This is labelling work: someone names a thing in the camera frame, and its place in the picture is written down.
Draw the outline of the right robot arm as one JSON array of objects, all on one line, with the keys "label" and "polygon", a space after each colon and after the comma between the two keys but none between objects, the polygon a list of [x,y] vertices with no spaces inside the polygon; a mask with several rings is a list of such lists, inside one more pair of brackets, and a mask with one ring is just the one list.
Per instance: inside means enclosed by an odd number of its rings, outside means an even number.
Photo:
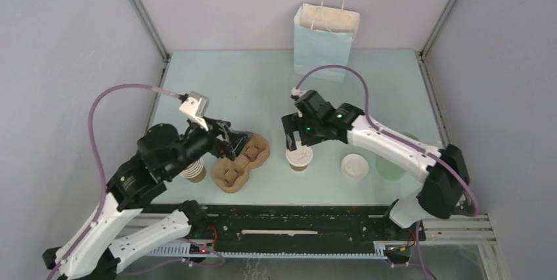
[{"label": "right robot arm", "polygon": [[390,205],[382,221],[385,236],[399,239],[415,222],[428,217],[446,220],[454,214],[469,183],[458,147],[426,145],[376,124],[356,106],[343,103],[334,108],[315,90],[294,88],[291,98],[297,111],[281,118],[288,151],[340,141],[397,164],[419,182],[419,189]]}]

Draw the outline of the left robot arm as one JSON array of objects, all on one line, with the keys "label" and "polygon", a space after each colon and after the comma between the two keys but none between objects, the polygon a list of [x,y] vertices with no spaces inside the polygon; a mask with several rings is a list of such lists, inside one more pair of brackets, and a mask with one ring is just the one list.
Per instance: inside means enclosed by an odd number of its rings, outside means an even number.
[{"label": "left robot arm", "polygon": [[88,221],[64,246],[43,253],[48,278],[58,273],[60,279],[115,279],[131,262],[168,241],[205,235],[207,214],[195,200],[187,200],[162,221],[117,238],[166,191],[167,182],[208,153],[235,160],[254,136],[231,130],[223,120],[209,119],[208,125],[190,124],[184,134],[171,124],[152,126],[137,141],[137,152],[110,178]]}]

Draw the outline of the brown paper coffee cup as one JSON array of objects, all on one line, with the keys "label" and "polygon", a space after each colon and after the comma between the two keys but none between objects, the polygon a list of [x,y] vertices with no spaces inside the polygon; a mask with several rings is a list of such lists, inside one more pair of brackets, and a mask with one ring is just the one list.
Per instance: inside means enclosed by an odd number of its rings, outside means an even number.
[{"label": "brown paper coffee cup", "polygon": [[304,171],[308,167],[309,164],[310,164],[310,162],[299,163],[299,162],[289,161],[289,165],[290,165],[291,169],[293,169],[295,172]]}]

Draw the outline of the stack of white lids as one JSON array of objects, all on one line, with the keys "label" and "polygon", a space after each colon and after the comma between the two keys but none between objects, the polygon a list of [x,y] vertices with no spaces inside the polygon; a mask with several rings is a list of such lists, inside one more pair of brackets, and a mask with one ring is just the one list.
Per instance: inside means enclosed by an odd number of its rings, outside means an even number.
[{"label": "stack of white lids", "polygon": [[347,154],[342,158],[340,170],[346,178],[359,181],[369,173],[369,164],[363,156],[359,154]]}]

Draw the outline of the stack of paper cups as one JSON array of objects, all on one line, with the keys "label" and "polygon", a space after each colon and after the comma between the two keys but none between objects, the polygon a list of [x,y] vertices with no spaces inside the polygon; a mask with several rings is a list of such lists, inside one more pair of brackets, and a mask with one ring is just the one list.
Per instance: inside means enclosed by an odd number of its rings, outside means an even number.
[{"label": "stack of paper cups", "polygon": [[206,177],[206,168],[202,158],[193,162],[184,169],[179,175],[192,183],[199,183]]}]

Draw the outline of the white coffee cup lid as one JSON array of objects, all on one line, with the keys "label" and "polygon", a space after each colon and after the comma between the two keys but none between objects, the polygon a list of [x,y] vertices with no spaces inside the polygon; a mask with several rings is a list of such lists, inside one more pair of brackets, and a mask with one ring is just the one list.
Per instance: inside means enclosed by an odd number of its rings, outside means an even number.
[{"label": "white coffee cup lid", "polygon": [[311,147],[301,145],[296,151],[289,152],[285,150],[286,159],[291,162],[311,162],[313,159],[313,149]]}]

